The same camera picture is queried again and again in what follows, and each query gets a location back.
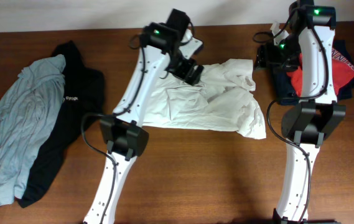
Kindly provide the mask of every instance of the light blue shirt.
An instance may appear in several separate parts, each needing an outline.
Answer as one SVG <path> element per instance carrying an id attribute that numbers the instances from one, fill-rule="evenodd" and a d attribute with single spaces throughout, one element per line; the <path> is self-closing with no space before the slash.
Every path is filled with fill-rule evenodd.
<path id="1" fill-rule="evenodd" d="M 48 139 L 62 104 L 65 57 L 23 68 L 0 101 L 0 206 L 22 198 L 30 168 Z"/>

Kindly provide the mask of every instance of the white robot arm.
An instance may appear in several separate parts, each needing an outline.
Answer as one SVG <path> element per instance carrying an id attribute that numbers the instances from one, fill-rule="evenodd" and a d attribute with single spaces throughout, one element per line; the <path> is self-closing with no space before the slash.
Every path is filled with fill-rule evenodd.
<path id="1" fill-rule="evenodd" d="M 187 15 L 174 9 L 165 24 L 152 23 L 139 35 L 139 57 L 127 90 L 112 115 L 101 115 L 106 163 L 84 223 L 114 223 L 124 181 L 149 139 L 141 127 L 157 79 L 172 73 L 191 85 L 199 81 L 203 66 L 196 67 L 191 56 L 202 49 L 203 42 L 193 37 L 188 24 L 192 25 Z"/>
<path id="2" fill-rule="evenodd" d="M 315 6 L 313 0 L 298 0 L 290 6 L 289 14 L 281 30 L 278 23 L 271 27 L 269 35 L 272 36 L 272 43 L 253 38 L 256 42 L 266 43 L 258 50 L 256 64 L 260 67 L 272 65 L 276 70 L 292 71 L 297 69 L 298 56 L 302 53 L 302 95 L 298 98 L 276 99 L 267 110 L 269 128 L 287 146 L 282 195 L 273 215 L 273 222 L 278 224 L 307 223 L 310 180 L 315 159 L 320 145 L 345 116 L 345 106 L 337 104 L 333 88 L 335 9 Z M 292 30 L 290 35 L 284 30 L 289 22 Z M 300 103 L 284 115 L 282 137 L 273 130 L 269 112 L 275 102 L 285 99 L 297 99 Z"/>

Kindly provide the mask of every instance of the folded clothes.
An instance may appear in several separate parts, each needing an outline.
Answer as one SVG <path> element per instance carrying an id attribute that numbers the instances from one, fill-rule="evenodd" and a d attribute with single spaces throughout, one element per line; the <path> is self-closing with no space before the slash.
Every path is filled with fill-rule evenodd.
<path id="1" fill-rule="evenodd" d="M 156 83 L 144 119 L 160 128 L 237 131 L 244 137 L 266 137 L 264 115 L 250 91 L 253 61 L 229 59 L 205 65 L 200 82 L 191 86 L 172 75 Z"/>
<path id="2" fill-rule="evenodd" d="M 337 94 L 337 100 L 340 101 L 350 99 L 352 98 L 352 88 L 354 88 L 353 60 L 345 48 L 344 40 L 334 40 L 333 48 L 335 49 L 335 59 L 333 59 L 333 61 L 337 60 L 338 66 L 343 67 L 343 70 L 340 70 L 339 68 L 336 70 L 333 68 L 333 80 L 338 80 L 338 90 L 335 90 Z M 341 71 L 348 71 L 348 75 L 341 76 Z M 301 85 L 299 85 L 300 82 L 297 80 L 292 81 L 292 79 L 287 76 L 286 72 L 276 73 L 271 67 L 271 77 L 278 98 L 297 96 L 297 92 L 300 93 L 302 82 Z M 281 105 L 296 105 L 298 102 L 299 100 L 282 100 L 279 103 Z"/>

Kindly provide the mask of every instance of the wood surface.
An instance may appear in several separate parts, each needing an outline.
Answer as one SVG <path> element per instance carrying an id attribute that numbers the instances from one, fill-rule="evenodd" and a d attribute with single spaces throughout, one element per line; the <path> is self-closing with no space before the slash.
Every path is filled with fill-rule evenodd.
<path id="1" fill-rule="evenodd" d="M 269 24 L 197 27 L 205 48 L 200 64 L 229 58 L 255 60 L 258 44 L 251 37 Z M 140 29 L 72 30 L 0 33 L 0 99 L 23 67 L 48 57 L 61 43 L 73 40 L 87 67 L 106 80 L 110 113 L 133 73 L 137 51 L 127 47 Z M 354 22 L 339 23 L 336 39 L 345 39 L 354 59 Z M 253 93 L 263 112 L 274 99 L 269 73 L 253 73 Z M 354 91 L 342 124 L 321 147 L 315 163 L 309 206 L 311 220 L 354 223 Z M 280 129 L 288 106 L 275 106 L 271 119 Z M 148 128 L 149 144 L 131 169 L 116 212 L 117 223 L 249 223 L 271 218 L 281 195 L 286 146 L 267 128 L 267 138 L 237 133 Z M 105 149 L 98 123 L 88 140 Z M 15 202 L 0 207 L 0 223 L 81 223 L 94 199 L 105 159 L 78 138 L 67 149 L 65 163 L 39 202 L 22 209 Z"/>

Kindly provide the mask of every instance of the black cable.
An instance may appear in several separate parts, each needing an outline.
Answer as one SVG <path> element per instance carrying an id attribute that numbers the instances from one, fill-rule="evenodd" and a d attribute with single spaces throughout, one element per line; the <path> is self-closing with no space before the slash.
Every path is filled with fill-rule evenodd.
<path id="1" fill-rule="evenodd" d="M 88 117 L 99 117 L 99 118 L 102 118 L 102 117 L 105 117 L 105 116 L 109 116 L 109 115 L 104 115 L 104 114 L 100 114 L 100 113 L 86 113 L 86 114 L 84 114 L 84 116 L 82 118 L 82 123 L 80 125 L 80 131 L 82 132 L 82 136 L 83 136 L 83 140 L 84 140 L 85 144 L 87 144 L 87 146 L 90 147 L 92 150 L 94 150 L 94 151 L 106 156 L 112 162 L 112 165 L 113 165 L 112 187 L 110 189 L 110 194 L 109 194 L 108 201 L 107 201 L 107 203 L 105 205 L 105 208 L 103 210 L 103 213 L 102 213 L 100 224 L 102 224 L 102 222 L 103 222 L 103 219 L 104 219 L 104 217 L 106 215 L 106 210 L 108 209 L 108 206 L 109 206 L 109 203 L 110 203 L 110 199 L 112 198 L 112 195 L 113 195 L 114 184 L 116 183 L 117 165 L 116 165 L 116 161 L 111 156 L 109 156 L 107 153 L 95 148 L 94 146 L 92 146 L 87 141 L 87 139 L 85 137 L 85 132 L 84 132 L 84 124 L 85 124 L 85 121 L 87 120 Z"/>
<path id="2" fill-rule="evenodd" d="M 191 29 L 192 29 L 192 36 L 190 37 L 190 39 L 189 39 L 188 41 L 186 41 L 186 42 L 181 42 L 181 43 L 180 43 L 180 46 L 185 46 L 185 45 L 189 44 L 189 42 L 190 42 L 190 41 L 193 39 L 193 37 L 195 36 L 195 27 L 193 26 L 192 21 L 189 21 L 189 24 L 190 24 Z"/>
<path id="3" fill-rule="evenodd" d="M 253 41 L 257 42 L 257 43 L 260 43 L 260 44 L 263 44 L 263 43 L 266 43 L 266 42 L 269 42 L 273 39 L 275 39 L 278 35 L 280 35 L 287 27 L 287 24 L 289 23 L 291 17 L 293 16 L 294 12 L 298 10 L 298 8 L 295 8 L 291 11 L 290 15 L 289 15 L 289 18 L 287 19 L 286 23 L 284 24 L 283 28 L 271 39 L 267 40 L 267 41 L 259 41 L 259 40 L 256 40 L 255 37 L 258 35 L 258 34 L 264 34 L 265 32 L 258 32 L 256 33 L 254 36 L 253 36 Z M 271 132 L 273 133 L 273 135 L 275 135 L 278 139 L 280 139 L 281 141 L 285 142 L 286 144 L 289 144 L 293 147 L 296 147 L 298 148 L 298 150 L 300 150 L 304 157 L 305 157 L 305 160 L 307 162 L 307 168 L 308 168 L 308 189 L 307 189 L 307 200 L 306 200 L 306 203 L 305 203 L 305 206 L 304 206 L 304 210 L 300 216 L 300 219 L 298 221 L 298 223 L 300 223 L 306 213 L 306 211 L 308 210 L 308 206 L 309 206 L 309 199 L 310 199 L 310 187 L 311 187 L 311 165 L 310 165 L 310 161 L 309 161 L 309 154 L 306 153 L 305 150 L 303 150 L 303 148 L 301 148 L 300 146 L 294 144 L 293 142 L 290 142 L 286 139 L 284 139 L 281 135 L 279 135 L 277 132 L 275 132 L 274 128 L 272 127 L 272 124 L 271 124 L 271 119 L 270 119 L 270 111 L 271 111 L 271 107 L 273 104 L 275 104 L 276 102 L 278 101 L 281 101 L 281 100 L 314 100 L 320 96 L 322 96 L 324 93 L 326 93 L 327 91 L 327 85 L 328 85 L 328 75 L 329 75 L 329 70 L 328 70 L 328 62 L 327 62 L 327 56 L 326 56 L 326 50 L 322 44 L 322 41 L 321 39 L 319 38 L 318 36 L 318 33 L 316 33 L 316 30 L 314 28 L 314 25 L 313 24 L 309 24 L 309 28 L 311 29 L 311 31 L 314 33 L 314 36 L 320 46 L 320 51 L 322 52 L 322 56 L 323 56 L 323 59 L 324 59 L 324 64 L 325 64 L 325 84 L 323 86 L 323 88 L 319 91 L 318 94 L 316 94 L 315 96 L 305 96 L 305 97 L 284 97 L 284 98 L 278 98 L 276 100 L 273 100 L 268 108 L 267 108 L 267 111 L 266 111 L 266 119 L 267 119 L 267 123 L 268 123 L 268 126 L 271 130 Z"/>
<path id="4" fill-rule="evenodd" d="M 134 94 L 134 97 L 133 99 L 131 100 L 131 102 L 128 104 L 128 106 L 126 108 L 124 108 L 122 110 L 122 112 L 119 112 L 119 113 L 113 113 L 113 116 L 120 116 L 122 114 L 125 114 L 126 112 L 129 112 L 130 108 L 133 106 L 134 102 L 135 102 L 135 99 L 137 98 L 138 96 L 138 93 L 139 93 L 139 90 L 141 89 L 141 86 L 142 86 L 142 82 L 144 81 L 144 75 L 146 73 L 146 59 L 145 59 L 145 50 L 144 50 L 144 47 L 142 47 L 140 45 L 140 48 L 142 50 L 142 58 L 143 58 L 143 66 L 142 66 L 142 75 L 141 75 L 141 79 L 139 81 L 139 84 L 138 84 L 138 87 L 137 87 L 137 90 Z"/>
<path id="5" fill-rule="evenodd" d="M 167 72 L 167 74 L 164 77 L 160 77 L 161 79 L 165 79 L 169 76 L 169 72 Z"/>

